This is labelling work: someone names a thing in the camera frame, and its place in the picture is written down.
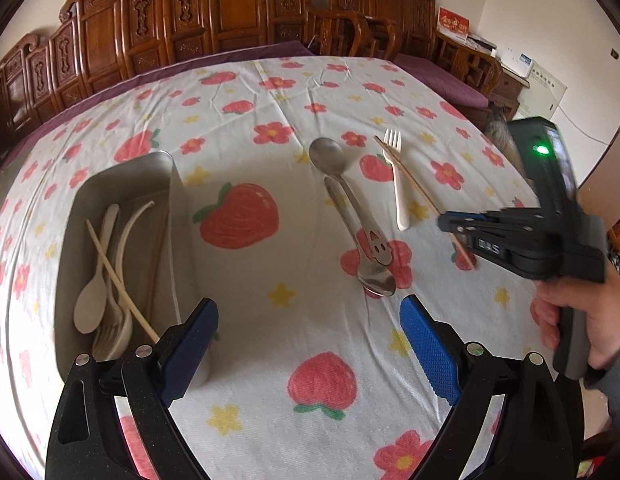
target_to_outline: white plastic fork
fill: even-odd
[[[387,129],[384,135],[384,142],[394,148],[397,153],[401,152],[401,132],[399,130]],[[388,164],[392,166],[392,173],[394,174],[394,197],[396,200],[396,225],[401,231],[405,231],[410,227],[410,214],[406,205],[404,186],[401,181],[401,171],[397,168],[396,164],[388,157],[388,154],[384,151],[384,157]]]

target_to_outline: stainless steel spoon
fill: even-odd
[[[394,281],[394,276],[388,270],[387,267],[381,265],[379,262],[375,260],[370,260],[366,253],[363,251],[363,247],[357,240],[357,236],[354,233],[348,219],[346,218],[345,211],[343,210],[343,206],[341,205],[340,200],[338,200],[336,187],[337,182],[336,179],[332,176],[324,177],[324,185],[325,189],[328,191],[328,195],[332,199],[335,208],[339,212],[343,223],[346,224],[348,228],[348,232],[352,239],[354,240],[357,249],[359,250],[359,265],[357,266],[357,279],[360,281],[361,285],[363,285],[370,292],[374,292],[380,296],[392,296],[396,291],[396,283]]]
[[[388,240],[383,233],[376,228],[374,221],[371,220],[368,213],[361,208],[357,197],[354,196],[350,186],[348,186],[348,183],[341,176],[341,173],[346,169],[346,156],[341,146],[332,139],[319,137],[310,144],[308,155],[319,171],[333,177],[341,184],[348,200],[350,200],[352,204],[354,212],[359,218],[363,232],[366,234],[368,244],[372,250],[372,257],[381,265],[390,265],[392,262],[392,250],[388,245]]]

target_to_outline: wooden chopstick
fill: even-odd
[[[397,156],[395,150],[391,146],[388,146],[385,142],[383,142],[378,136],[375,136],[375,140],[376,140],[376,143],[379,146],[381,146],[381,148],[388,154],[388,157],[390,158],[390,160],[392,160],[396,164],[399,170],[410,181],[410,184],[412,184],[412,187],[416,189],[420,193],[421,196],[423,196],[423,199],[426,201],[430,209],[432,209],[433,213],[437,215],[441,215],[441,211],[439,211],[439,208],[437,208],[437,206],[434,205],[434,202],[430,199],[430,197],[425,192],[423,187],[420,186],[420,184],[412,176],[410,171],[408,171],[408,169],[404,166],[404,164],[401,162],[401,160]],[[448,233],[448,234],[450,235],[450,238],[452,238],[452,243],[455,245],[456,249],[461,254],[463,254],[464,258],[466,259],[466,262],[468,262],[468,265],[470,265],[471,269],[476,270],[476,265],[472,262],[470,258],[470,254],[468,254],[468,250],[466,249],[465,245],[463,245],[453,233]]]
[[[159,341],[159,336],[157,332],[155,332],[154,329],[150,326],[150,324],[146,321],[146,318],[143,316],[143,314],[139,312],[139,309],[136,307],[135,302],[132,301],[132,298],[130,298],[130,296],[126,292],[126,287],[123,285],[123,283],[121,283],[121,280],[117,276],[115,270],[112,268],[112,264],[110,263],[108,257],[103,252],[103,248],[101,247],[99,239],[97,238],[97,235],[94,232],[94,228],[92,227],[92,224],[88,219],[86,219],[85,224],[88,227],[88,232],[90,233],[90,238],[92,238],[94,248],[97,249],[97,253],[99,253],[99,256],[103,260],[103,265],[106,267],[112,283],[114,283],[114,285],[117,287],[119,295],[126,301],[127,307],[130,309],[132,315],[139,322],[139,325],[143,327],[146,333],[150,336],[152,342],[156,344]]]

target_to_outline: purple cushion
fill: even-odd
[[[417,78],[451,105],[469,108],[487,108],[488,106],[486,96],[427,59],[399,54],[394,64]]]

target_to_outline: floral tablecloth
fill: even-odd
[[[0,431],[31,475],[44,475],[62,389],[53,320],[72,199],[91,175],[152,150],[176,161],[200,286],[220,309],[212,374],[170,409],[213,478],[407,479],[449,411],[399,326],[407,294],[495,355],[542,351],[529,282],[485,261],[469,271],[411,190],[412,224],[398,231],[391,168],[373,141],[387,127],[402,131],[404,162],[443,209],[535,205],[468,120],[378,59],[189,70],[43,137],[0,215]],[[309,163],[319,136],[342,145],[344,177],[392,240],[392,298],[354,277],[357,251]]]

